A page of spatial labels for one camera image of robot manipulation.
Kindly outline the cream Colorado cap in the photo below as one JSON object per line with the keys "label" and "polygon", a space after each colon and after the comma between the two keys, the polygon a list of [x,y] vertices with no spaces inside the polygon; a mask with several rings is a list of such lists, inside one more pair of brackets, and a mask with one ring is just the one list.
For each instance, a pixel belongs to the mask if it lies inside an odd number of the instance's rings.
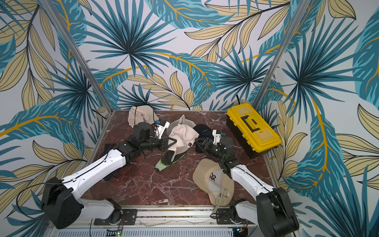
{"label": "cream Colorado cap", "polygon": [[175,143],[170,145],[169,151],[173,151],[171,162],[174,162],[175,157],[187,151],[194,143],[195,139],[199,137],[199,134],[190,126],[180,124],[173,127],[169,138],[175,139]]}

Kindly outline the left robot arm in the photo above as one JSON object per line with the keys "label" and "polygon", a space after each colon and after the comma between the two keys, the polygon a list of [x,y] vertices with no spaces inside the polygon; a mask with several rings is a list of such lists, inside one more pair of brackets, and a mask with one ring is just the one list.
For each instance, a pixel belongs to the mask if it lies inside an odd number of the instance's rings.
{"label": "left robot arm", "polygon": [[86,200],[82,196],[100,180],[141,156],[143,151],[167,151],[170,147],[169,138],[163,134],[170,123],[158,120],[156,125],[155,135],[151,134],[151,124],[141,122],[135,125],[127,140],[114,145],[92,164],[62,179],[49,179],[44,188],[41,209],[50,222],[57,229],[67,228],[77,220],[86,219],[119,224],[123,219],[123,211],[114,200]]}

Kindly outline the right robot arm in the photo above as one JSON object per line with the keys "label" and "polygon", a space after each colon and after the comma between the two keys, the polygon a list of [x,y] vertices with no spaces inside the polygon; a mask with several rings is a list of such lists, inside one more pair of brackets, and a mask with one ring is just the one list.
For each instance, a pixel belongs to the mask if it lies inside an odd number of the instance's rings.
{"label": "right robot arm", "polygon": [[233,139],[222,137],[219,144],[205,138],[195,139],[197,146],[218,163],[221,171],[239,183],[256,201],[239,200],[231,206],[230,217],[235,222],[257,224],[266,237],[284,237],[299,230],[299,221],[287,192],[260,180],[234,153]]}

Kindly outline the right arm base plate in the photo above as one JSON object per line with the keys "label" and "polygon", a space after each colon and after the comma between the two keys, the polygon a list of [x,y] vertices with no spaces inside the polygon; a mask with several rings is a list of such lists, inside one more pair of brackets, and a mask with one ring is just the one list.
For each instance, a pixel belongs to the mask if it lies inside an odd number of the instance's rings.
{"label": "right arm base plate", "polygon": [[222,207],[218,208],[215,213],[210,215],[212,219],[215,219],[218,225],[243,225],[243,224],[253,224],[252,222],[241,219],[238,217],[237,212],[233,208]]}

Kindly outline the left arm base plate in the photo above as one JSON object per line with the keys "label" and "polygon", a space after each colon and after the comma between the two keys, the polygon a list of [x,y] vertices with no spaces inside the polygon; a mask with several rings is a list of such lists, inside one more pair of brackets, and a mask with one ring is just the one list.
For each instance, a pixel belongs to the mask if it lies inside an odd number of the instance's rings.
{"label": "left arm base plate", "polygon": [[137,217],[137,209],[121,209],[115,210],[111,216],[107,219],[95,219],[95,226],[105,226],[105,225],[135,225]]}

